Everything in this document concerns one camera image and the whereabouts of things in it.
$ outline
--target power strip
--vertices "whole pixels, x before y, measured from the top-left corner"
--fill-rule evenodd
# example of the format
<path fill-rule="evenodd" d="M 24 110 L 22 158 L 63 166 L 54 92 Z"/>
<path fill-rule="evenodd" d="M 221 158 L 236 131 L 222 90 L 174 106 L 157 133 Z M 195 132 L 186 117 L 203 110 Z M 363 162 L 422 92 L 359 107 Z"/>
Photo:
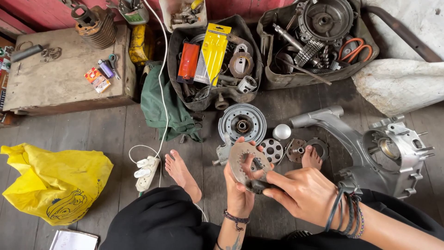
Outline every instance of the power strip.
<path fill-rule="evenodd" d="M 151 155 L 137 162 L 137 167 L 140 168 L 134 173 L 134 177 L 137 178 L 137 191 L 143 192 L 150 188 L 159 163 L 160 159 Z"/>

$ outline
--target wooden box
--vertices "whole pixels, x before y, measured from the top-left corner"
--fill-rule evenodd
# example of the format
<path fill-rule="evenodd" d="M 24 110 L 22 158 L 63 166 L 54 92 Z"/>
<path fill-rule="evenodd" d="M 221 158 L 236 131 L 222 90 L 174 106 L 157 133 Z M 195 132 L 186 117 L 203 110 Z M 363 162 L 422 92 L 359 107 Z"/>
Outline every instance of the wooden box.
<path fill-rule="evenodd" d="M 117 27 L 114 45 L 101 50 L 84 42 L 73 28 L 19 36 L 17 44 L 31 41 L 44 48 L 60 47 L 62 54 L 49 62 L 38 53 L 12 63 L 4 110 L 52 115 L 135 104 L 135 66 L 128 55 L 131 31 L 125 25 Z M 111 78 L 111 86 L 97 93 L 84 74 L 112 53 L 118 57 L 121 80 Z"/>

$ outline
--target yellow container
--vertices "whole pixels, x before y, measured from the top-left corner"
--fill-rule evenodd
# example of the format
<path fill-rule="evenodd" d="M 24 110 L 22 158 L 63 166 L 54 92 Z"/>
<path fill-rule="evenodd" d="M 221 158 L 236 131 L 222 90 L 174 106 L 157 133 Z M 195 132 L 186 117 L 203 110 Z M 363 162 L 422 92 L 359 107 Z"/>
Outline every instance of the yellow container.
<path fill-rule="evenodd" d="M 146 24 L 133 27 L 129 48 L 131 62 L 136 65 L 145 65 L 145 62 L 153 59 L 154 34 Z"/>

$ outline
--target paper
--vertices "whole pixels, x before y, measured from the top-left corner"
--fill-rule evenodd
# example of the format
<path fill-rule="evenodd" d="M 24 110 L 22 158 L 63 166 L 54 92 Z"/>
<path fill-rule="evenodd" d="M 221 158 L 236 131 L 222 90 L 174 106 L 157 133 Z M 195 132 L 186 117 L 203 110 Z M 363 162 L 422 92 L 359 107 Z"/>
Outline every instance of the paper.
<path fill-rule="evenodd" d="M 49 250 L 95 250 L 99 237 L 69 229 L 57 230 Z"/>

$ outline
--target green bag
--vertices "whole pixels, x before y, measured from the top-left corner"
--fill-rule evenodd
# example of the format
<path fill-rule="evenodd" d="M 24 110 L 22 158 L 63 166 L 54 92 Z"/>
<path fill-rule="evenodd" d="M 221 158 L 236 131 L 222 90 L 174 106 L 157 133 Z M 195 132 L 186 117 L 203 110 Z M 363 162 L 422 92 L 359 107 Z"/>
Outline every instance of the green bag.
<path fill-rule="evenodd" d="M 167 118 L 165 116 L 162 92 L 160 91 L 159 86 L 159 74 L 162 66 L 158 64 L 158 62 L 152 63 L 152 65 L 155 66 L 145 79 L 140 99 L 140 107 L 145 115 L 147 125 L 159 129 L 159 140 L 161 140 L 163 133 L 165 132 Z M 188 134 L 194 141 L 202 142 L 202 139 L 197 133 L 200 128 L 196 128 L 193 118 L 175 92 L 170 79 L 165 79 L 165 75 L 168 76 L 165 71 L 167 71 L 166 67 L 160 77 L 169 119 L 165 141 L 172 140 L 181 134 Z"/>

